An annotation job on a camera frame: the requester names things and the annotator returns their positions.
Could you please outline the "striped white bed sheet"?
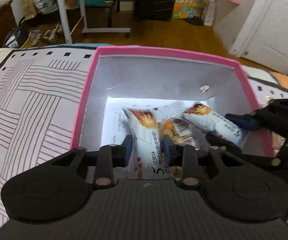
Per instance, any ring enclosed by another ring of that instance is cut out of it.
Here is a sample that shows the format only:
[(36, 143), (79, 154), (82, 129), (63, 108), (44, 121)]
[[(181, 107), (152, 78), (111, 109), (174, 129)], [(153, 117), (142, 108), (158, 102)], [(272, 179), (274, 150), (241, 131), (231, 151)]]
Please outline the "striped white bed sheet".
[[(0, 49), (0, 193), (8, 179), (72, 149), (76, 113), (96, 49)], [(241, 67), (260, 108), (270, 99), (288, 99), (288, 89), (271, 74)], [(105, 102), (100, 147), (120, 144), (130, 134), (125, 107), (171, 105), (178, 109), (194, 102), (109, 97)], [(211, 107), (209, 101), (199, 102)], [(8, 219), (0, 197), (0, 228)]]

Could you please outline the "pink storage box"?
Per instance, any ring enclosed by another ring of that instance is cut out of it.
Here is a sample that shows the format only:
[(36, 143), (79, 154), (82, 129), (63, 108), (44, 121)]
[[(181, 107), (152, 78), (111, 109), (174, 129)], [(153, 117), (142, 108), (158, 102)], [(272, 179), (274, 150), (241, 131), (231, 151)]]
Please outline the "pink storage box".
[(238, 61), (195, 51), (99, 47), (92, 56), (70, 146), (100, 147), (107, 98), (209, 101), (220, 114), (260, 105)]

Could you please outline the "white snack bar wrapper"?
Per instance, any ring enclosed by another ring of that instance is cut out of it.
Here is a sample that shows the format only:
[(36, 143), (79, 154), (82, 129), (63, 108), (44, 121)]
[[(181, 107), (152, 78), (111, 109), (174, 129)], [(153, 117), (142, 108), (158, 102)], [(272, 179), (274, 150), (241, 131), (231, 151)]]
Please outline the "white snack bar wrapper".
[(245, 133), (239, 126), (200, 102), (183, 111), (183, 118), (202, 132), (213, 133), (237, 146), (244, 138)]

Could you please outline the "colourful gift bag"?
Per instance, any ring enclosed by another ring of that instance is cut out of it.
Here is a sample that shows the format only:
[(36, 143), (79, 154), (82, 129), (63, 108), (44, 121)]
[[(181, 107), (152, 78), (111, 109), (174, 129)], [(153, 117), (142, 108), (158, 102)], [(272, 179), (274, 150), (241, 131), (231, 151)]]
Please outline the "colourful gift bag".
[(172, 18), (174, 20), (194, 18), (196, 4), (194, 0), (175, 0)]

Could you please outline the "wooden side table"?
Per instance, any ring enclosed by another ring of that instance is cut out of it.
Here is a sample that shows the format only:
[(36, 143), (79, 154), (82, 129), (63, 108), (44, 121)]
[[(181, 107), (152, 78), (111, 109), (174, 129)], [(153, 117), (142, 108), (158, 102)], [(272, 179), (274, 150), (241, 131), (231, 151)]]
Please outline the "wooden side table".
[[(97, 6), (97, 5), (87, 5), (85, 6), (85, 0), (78, 0), (79, 1), (79, 10), (81, 17), (75, 24), (75, 26), (70, 29), (69, 21), (67, 16), (67, 10), (64, 0), (57, 0), (57, 5), (59, 7), (61, 25), (63, 28), (64, 38), (66, 44), (73, 44), (72, 42), (72, 34), (74, 33), (75, 29), (78, 27), (79, 23), (83, 21), (84, 27), (82, 29), (83, 34), (91, 34), (91, 33), (123, 33), (127, 38), (130, 38), (130, 28), (124, 27), (113, 27), (113, 13), (119, 13), (121, 11), (121, 0), (107, 0), (109, 2), (108, 5), (105, 6)], [(89, 28), (87, 22), (87, 13), (86, 9), (98, 9), (101, 11), (107, 11), (107, 26), (103, 28)]]

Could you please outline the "clear bag orange nuts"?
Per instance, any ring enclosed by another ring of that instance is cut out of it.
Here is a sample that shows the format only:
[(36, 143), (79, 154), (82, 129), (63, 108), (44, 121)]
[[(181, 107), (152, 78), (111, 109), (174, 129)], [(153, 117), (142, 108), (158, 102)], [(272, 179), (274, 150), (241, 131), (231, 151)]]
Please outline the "clear bag orange nuts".
[(204, 134), (180, 116), (158, 120), (157, 124), (160, 141), (167, 135), (174, 144), (188, 144), (197, 150), (208, 146), (207, 141), (204, 140)]

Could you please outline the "white blue snack bar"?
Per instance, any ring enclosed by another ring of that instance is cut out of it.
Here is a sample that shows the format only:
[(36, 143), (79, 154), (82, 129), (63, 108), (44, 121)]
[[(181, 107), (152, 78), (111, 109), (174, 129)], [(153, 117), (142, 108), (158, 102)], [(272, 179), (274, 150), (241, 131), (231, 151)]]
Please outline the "white blue snack bar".
[(124, 108), (133, 137), (128, 163), (130, 179), (171, 179), (162, 154), (158, 123), (152, 109)]

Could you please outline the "white door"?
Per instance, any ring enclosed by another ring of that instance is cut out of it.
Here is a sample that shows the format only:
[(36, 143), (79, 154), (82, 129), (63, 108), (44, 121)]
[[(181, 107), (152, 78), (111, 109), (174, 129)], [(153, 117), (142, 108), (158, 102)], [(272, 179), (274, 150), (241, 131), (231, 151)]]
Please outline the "white door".
[(231, 53), (288, 74), (288, 0), (256, 0)]

